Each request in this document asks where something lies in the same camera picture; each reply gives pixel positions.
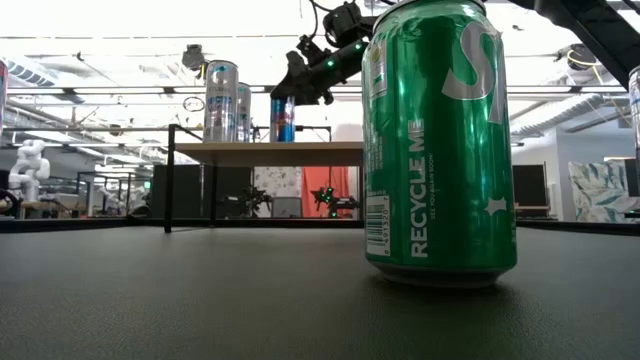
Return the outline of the grey box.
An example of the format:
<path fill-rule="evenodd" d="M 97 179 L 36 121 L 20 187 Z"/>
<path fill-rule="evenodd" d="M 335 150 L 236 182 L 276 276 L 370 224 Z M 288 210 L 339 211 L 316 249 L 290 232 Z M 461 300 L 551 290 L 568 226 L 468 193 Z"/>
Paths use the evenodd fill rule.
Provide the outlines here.
<path fill-rule="evenodd" d="M 300 197 L 274 197 L 271 205 L 272 218 L 301 218 L 302 201 Z"/>

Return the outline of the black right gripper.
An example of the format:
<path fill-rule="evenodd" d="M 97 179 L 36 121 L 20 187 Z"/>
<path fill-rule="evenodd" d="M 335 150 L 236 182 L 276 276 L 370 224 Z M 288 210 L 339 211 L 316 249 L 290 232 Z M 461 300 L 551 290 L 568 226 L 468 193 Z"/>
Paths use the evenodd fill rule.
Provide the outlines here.
<path fill-rule="evenodd" d="M 286 75 L 270 92 L 275 99 L 293 98 L 296 105 L 331 105 L 331 87 L 345 83 L 361 71 L 361 62 L 368 42 L 357 40 L 335 52 L 321 50 L 310 38 L 302 38 L 299 50 L 307 59 L 302 77 Z"/>

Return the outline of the black table mat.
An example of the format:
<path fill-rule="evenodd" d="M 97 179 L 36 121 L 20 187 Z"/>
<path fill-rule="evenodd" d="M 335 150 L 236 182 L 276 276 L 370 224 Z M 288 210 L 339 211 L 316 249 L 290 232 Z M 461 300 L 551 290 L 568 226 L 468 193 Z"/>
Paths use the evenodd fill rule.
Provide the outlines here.
<path fill-rule="evenodd" d="M 0 359 L 640 360 L 640 237 L 522 228 L 490 288 L 384 280 L 356 229 L 0 235 Z"/>

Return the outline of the black partition panel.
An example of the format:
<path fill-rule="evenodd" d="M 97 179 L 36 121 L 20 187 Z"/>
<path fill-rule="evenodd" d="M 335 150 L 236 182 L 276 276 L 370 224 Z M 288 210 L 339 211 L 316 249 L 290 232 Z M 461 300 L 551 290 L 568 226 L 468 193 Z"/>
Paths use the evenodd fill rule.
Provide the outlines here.
<path fill-rule="evenodd" d="M 164 217 L 166 170 L 166 165 L 155 165 L 153 169 L 150 200 L 152 218 Z M 210 217 L 213 175 L 213 167 L 208 165 L 174 166 L 174 218 Z M 218 168 L 215 187 L 217 219 L 248 214 L 248 207 L 241 199 L 251 185 L 251 175 L 250 168 Z"/>

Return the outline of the long ceiling light strip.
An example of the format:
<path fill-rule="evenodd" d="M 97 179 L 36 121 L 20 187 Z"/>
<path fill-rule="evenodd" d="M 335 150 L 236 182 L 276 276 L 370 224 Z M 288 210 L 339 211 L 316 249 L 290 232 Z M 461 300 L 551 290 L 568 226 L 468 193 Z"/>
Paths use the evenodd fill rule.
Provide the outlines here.
<path fill-rule="evenodd" d="M 8 95 L 148 95 L 148 94 L 204 94 L 203 86 L 147 86 L 147 87 L 10 87 Z"/>

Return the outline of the wooden shelf with black legs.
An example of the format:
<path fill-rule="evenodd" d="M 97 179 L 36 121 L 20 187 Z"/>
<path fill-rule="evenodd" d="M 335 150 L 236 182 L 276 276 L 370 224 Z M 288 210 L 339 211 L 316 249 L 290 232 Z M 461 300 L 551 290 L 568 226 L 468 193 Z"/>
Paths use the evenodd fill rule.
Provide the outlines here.
<path fill-rule="evenodd" d="M 216 177 L 219 167 L 363 167 L 363 144 L 360 142 L 299 142 L 299 143 L 176 143 L 176 153 L 182 153 L 213 167 L 211 212 L 207 219 L 176 219 L 173 226 L 210 228 L 361 228 L 364 212 L 356 220 L 330 219 L 217 219 Z"/>

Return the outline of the white floral panel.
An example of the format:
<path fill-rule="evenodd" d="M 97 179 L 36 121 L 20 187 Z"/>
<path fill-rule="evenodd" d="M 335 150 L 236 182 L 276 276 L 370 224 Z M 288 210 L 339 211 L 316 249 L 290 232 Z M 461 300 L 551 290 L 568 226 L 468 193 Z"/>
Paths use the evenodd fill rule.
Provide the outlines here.
<path fill-rule="evenodd" d="M 301 198 L 301 167 L 255 167 L 253 185 L 274 197 Z M 271 210 L 260 205 L 259 218 L 271 218 Z"/>

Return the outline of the black corner post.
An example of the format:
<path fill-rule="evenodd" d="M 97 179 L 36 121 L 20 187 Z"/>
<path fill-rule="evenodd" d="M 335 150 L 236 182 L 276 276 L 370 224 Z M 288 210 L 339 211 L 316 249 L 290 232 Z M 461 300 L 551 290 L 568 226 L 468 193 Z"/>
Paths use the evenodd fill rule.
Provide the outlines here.
<path fill-rule="evenodd" d="M 173 218 L 173 194 L 174 194 L 174 177 L 175 177 L 175 153 L 176 153 L 176 132 L 182 131 L 198 140 L 201 137 L 178 124 L 170 124 L 168 126 L 168 153 L 166 162 L 166 186 L 165 186 L 165 208 L 163 217 L 163 229 L 165 234 L 172 232 L 174 224 Z"/>

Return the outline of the blue silver Red Bull can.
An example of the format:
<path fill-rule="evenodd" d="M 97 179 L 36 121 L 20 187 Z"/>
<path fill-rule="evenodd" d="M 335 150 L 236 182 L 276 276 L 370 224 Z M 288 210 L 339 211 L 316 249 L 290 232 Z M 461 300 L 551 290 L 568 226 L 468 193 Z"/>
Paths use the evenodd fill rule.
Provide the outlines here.
<path fill-rule="evenodd" d="M 270 141 L 295 141 L 295 97 L 276 98 L 271 100 Z"/>

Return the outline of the black metal workbench frame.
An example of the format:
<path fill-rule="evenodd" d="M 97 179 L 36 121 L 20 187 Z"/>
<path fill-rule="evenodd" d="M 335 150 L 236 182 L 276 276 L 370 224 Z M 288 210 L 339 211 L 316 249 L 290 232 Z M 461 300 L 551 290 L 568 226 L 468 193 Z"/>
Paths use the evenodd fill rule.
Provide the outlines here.
<path fill-rule="evenodd" d="M 134 210 L 147 206 L 151 195 L 152 179 L 136 173 L 78 172 L 76 192 L 84 195 L 87 217 L 125 217 Z M 104 186 L 117 193 L 125 206 L 122 210 L 105 209 L 103 195 L 98 189 Z"/>

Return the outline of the black ceiling fixture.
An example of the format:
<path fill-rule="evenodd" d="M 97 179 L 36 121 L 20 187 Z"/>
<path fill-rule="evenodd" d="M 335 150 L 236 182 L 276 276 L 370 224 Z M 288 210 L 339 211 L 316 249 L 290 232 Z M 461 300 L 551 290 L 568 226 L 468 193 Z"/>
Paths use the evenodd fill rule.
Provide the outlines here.
<path fill-rule="evenodd" d="M 598 59 L 581 43 L 571 44 L 556 53 L 556 62 L 565 61 L 573 70 L 584 71 L 599 65 Z"/>
<path fill-rule="evenodd" d="M 205 63 L 205 57 L 202 53 L 200 44 L 189 44 L 182 55 L 182 64 L 191 71 L 198 71 L 202 64 Z"/>

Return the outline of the black background monitor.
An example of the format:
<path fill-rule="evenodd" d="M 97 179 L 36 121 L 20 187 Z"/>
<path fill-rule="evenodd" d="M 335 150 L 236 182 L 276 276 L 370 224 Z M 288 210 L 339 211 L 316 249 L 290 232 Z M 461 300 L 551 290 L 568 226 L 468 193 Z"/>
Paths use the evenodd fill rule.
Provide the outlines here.
<path fill-rule="evenodd" d="M 517 206 L 547 205 L 543 165 L 514 165 L 513 181 Z"/>

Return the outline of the orange fabric panel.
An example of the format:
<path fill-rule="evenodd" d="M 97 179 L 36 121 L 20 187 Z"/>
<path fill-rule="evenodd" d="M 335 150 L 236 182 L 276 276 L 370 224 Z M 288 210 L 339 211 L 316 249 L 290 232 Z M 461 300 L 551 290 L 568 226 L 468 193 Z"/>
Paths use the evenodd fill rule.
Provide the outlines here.
<path fill-rule="evenodd" d="M 304 218 L 328 217 L 325 203 L 317 204 L 311 191 L 332 187 L 336 197 L 350 196 L 348 167 L 303 167 L 301 204 Z"/>

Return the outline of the leaf pattern curtain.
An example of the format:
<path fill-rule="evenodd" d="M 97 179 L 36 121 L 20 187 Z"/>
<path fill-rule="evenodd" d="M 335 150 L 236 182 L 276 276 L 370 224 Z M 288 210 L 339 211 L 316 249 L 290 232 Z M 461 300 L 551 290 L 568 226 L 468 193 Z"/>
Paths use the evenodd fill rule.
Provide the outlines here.
<path fill-rule="evenodd" d="M 578 222 L 629 223 L 625 214 L 640 210 L 640 197 L 629 194 L 624 160 L 570 162 L 568 169 Z"/>

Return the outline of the silver ventilation duct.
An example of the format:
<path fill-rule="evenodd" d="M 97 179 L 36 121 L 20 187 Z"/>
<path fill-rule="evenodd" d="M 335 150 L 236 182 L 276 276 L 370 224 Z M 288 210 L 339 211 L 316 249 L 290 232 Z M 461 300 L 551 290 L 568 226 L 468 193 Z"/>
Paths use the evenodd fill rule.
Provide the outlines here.
<path fill-rule="evenodd" d="M 58 77 L 36 61 L 22 55 L 2 56 L 8 69 L 10 87 L 54 87 Z"/>

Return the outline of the white Celsius can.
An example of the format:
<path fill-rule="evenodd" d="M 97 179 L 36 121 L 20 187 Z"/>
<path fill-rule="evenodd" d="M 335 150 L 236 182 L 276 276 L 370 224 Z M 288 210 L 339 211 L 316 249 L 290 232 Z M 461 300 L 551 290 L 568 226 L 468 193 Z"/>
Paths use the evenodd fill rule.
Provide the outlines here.
<path fill-rule="evenodd" d="M 206 68 L 204 142 L 237 140 L 237 66 L 226 60 L 213 60 Z"/>
<path fill-rule="evenodd" d="M 252 91 L 250 86 L 240 82 L 237 101 L 237 140 L 239 142 L 251 141 L 251 98 Z"/>

